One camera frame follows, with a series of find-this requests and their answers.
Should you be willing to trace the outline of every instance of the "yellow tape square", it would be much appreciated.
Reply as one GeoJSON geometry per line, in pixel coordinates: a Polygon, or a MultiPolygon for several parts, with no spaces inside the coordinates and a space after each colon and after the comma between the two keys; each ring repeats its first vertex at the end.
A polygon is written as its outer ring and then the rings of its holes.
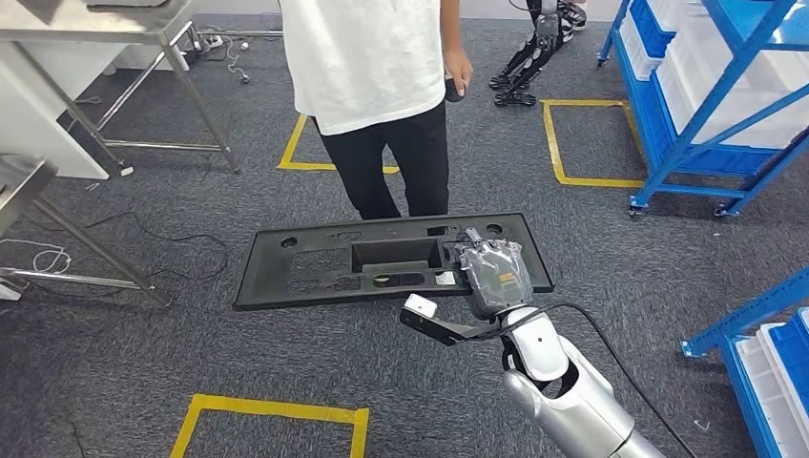
{"type": "MultiPolygon", "coordinates": [[[[278,165],[279,169],[286,170],[331,170],[336,171],[337,168],[330,162],[297,162],[292,160],[292,155],[298,147],[298,140],[301,139],[303,127],[306,126],[306,114],[298,116],[298,122],[295,123],[295,128],[292,129],[292,134],[289,136],[289,141],[286,142],[286,148],[283,150],[283,156],[280,157],[278,165]]],[[[383,173],[393,175],[399,173],[399,167],[384,166],[383,173]]]]}
{"type": "Polygon", "coordinates": [[[559,143],[556,141],[556,130],[553,128],[553,118],[550,115],[550,107],[621,107],[624,115],[630,124],[633,133],[634,143],[638,152],[641,149],[640,137],[637,133],[637,126],[634,122],[632,107],[628,100],[543,100],[542,118],[545,123],[545,134],[548,137],[548,149],[550,150],[550,163],[553,165],[553,174],[561,184],[571,186],[600,186],[607,188],[640,188],[643,180],[622,179],[622,178],[584,178],[568,177],[565,175],[565,168],[562,166],[562,155],[559,153],[559,143]]]}
{"type": "Polygon", "coordinates": [[[277,403],[273,401],[259,401],[256,399],[228,398],[226,396],[212,396],[208,394],[195,394],[188,405],[185,419],[175,440],[170,458],[182,458],[185,449],[191,442],[191,435],[197,425],[199,413],[202,410],[218,410],[224,412],[244,413],[248,415],[278,415],[300,420],[313,420],[317,422],[331,422],[353,425],[351,434],[351,449],[349,458],[363,458],[365,453],[365,434],[368,430],[367,408],[350,410],[347,408],[306,406],[303,404],[277,403]]]}

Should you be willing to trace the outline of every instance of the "white t-shirt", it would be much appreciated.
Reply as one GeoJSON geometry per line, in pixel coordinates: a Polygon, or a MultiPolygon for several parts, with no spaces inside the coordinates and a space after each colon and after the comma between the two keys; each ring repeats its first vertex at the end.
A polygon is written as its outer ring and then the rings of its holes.
{"type": "Polygon", "coordinates": [[[441,0],[281,0],[295,108],[336,135],[435,108],[441,0]]]}

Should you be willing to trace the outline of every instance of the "white cable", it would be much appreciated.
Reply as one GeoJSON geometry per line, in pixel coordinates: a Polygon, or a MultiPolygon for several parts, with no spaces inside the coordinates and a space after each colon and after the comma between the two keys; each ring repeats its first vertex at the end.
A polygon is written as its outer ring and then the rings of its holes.
{"type": "Polygon", "coordinates": [[[223,35],[222,38],[228,42],[228,47],[227,49],[225,49],[225,55],[227,56],[227,58],[233,60],[233,62],[228,64],[228,72],[240,73],[241,79],[249,80],[250,78],[247,76],[247,73],[245,73],[244,70],[241,69],[241,67],[236,66],[236,63],[239,61],[239,58],[241,57],[241,54],[236,54],[236,56],[230,54],[230,50],[233,49],[233,40],[228,35],[223,35]]]}
{"type": "Polygon", "coordinates": [[[28,245],[45,246],[45,247],[48,247],[48,248],[53,248],[52,250],[41,251],[41,252],[37,253],[36,256],[33,257],[33,270],[35,272],[48,272],[50,274],[64,274],[65,272],[68,271],[69,268],[71,268],[71,262],[73,261],[73,258],[71,258],[71,255],[69,255],[67,252],[65,252],[65,248],[62,247],[62,246],[51,245],[50,243],[40,243],[38,241],[31,241],[31,240],[0,239],[0,244],[5,243],[5,242],[26,243],[28,245]],[[45,267],[44,269],[42,269],[42,268],[39,267],[39,263],[37,261],[39,260],[40,257],[42,257],[44,255],[55,255],[55,256],[53,257],[53,260],[51,261],[51,264],[49,264],[48,267],[45,267]],[[65,258],[65,266],[63,268],[59,269],[59,270],[52,271],[52,269],[56,266],[56,263],[59,262],[59,259],[61,259],[62,257],[65,258]]]}

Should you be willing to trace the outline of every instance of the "white plastic bin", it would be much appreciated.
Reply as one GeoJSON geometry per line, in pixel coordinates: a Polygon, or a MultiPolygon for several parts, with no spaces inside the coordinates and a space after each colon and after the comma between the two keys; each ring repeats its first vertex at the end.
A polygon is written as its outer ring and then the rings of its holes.
{"type": "Polygon", "coordinates": [[[640,32],[637,30],[637,25],[635,25],[634,18],[629,11],[627,11],[619,32],[621,33],[621,39],[624,41],[627,56],[630,58],[635,79],[649,81],[652,70],[656,69],[663,59],[649,57],[646,53],[640,32]]]}
{"type": "MultiPolygon", "coordinates": [[[[710,17],[690,16],[657,69],[674,127],[682,133],[716,85],[732,55],[710,17]]],[[[761,52],[696,135],[709,140],[809,82],[809,59],[793,52],[761,52]]],[[[765,118],[723,143],[784,148],[806,127],[809,98],[765,118]]]]}
{"type": "Polygon", "coordinates": [[[657,19],[657,24],[663,31],[677,31],[680,14],[683,10],[680,4],[688,4],[687,8],[703,8],[701,3],[694,3],[694,0],[647,0],[649,8],[657,19]]]}
{"type": "Polygon", "coordinates": [[[809,456],[809,418],[768,332],[783,323],[763,324],[756,336],[736,344],[753,391],[782,458],[809,456]]]}

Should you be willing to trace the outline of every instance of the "gray carpet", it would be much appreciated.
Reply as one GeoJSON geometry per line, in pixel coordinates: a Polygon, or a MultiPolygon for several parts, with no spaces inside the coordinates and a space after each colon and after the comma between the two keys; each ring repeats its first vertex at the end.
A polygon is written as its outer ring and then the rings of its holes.
{"type": "MultiPolygon", "coordinates": [[[[213,22],[211,17],[204,18],[213,22]]],[[[217,18],[223,27],[262,27],[258,18],[217,18]]],[[[627,216],[630,190],[561,186],[550,167],[538,108],[497,109],[488,77],[522,39],[521,21],[465,23],[475,85],[448,108],[451,212],[519,211],[557,282],[537,300],[584,304],[606,328],[638,381],[702,457],[754,456],[736,399],[716,357],[686,361],[677,342],[798,270],[809,249],[809,157],[780,177],[739,219],[710,217],[715,201],[659,196],[643,219],[627,216]],[[707,430],[696,426],[710,422],[707,430]]],[[[606,25],[592,24],[554,57],[533,84],[541,98],[625,98],[617,68],[596,69],[606,25]]],[[[145,272],[171,269],[156,283],[175,297],[161,309],[137,293],[109,298],[29,291],[0,315],[0,456],[167,456],[194,393],[370,408],[367,457],[559,457],[540,429],[511,408],[500,385],[497,343],[446,348],[397,321],[400,302],[235,313],[239,266],[252,234],[354,219],[334,172],[276,168],[296,122],[282,43],[254,40],[239,64],[239,84],[220,62],[191,76],[244,159],[240,176],[219,156],[126,151],[135,165],[86,191],[87,181],[59,179],[49,195],[90,223],[134,211],[166,237],[211,234],[172,243],[141,232],[131,217],[91,231],[145,272]]],[[[102,77],[87,95],[109,104],[134,77],[102,77]]],[[[98,115],[102,107],[88,107],[98,115]]],[[[613,109],[554,108],[562,157],[571,176],[642,177],[642,160],[613,109]]],[[[108,127],[121,138],[201,140],[204,125],[175,78],[150,77],[108,127]]],[[[79,141],[105,165],[79,129],[79,141]]],[[[324,160],[312,127],[301,160],[324,160]]],[[[404,205],[404,186],[391,177],[404,205]]],[[[72,271],[113,275],[41,215],[21,219],[7,237],[63,244],[72,271]]],[[[28,266],[32,250],[0,247],[28,266]]],[[[56,285],[59,291],[100,290],[56,285]]],[[[468,321],[461,300],[441,301],[447,319],[468,321]]],[[[586,322],[553,313],[561,333],[612,381],[639,430],[670,457],[685,454],[643,405],[586,322]]],[[[203,412],[188,457],[335,457],[348,453],[350,430],[337,424],[203,412]]]]}

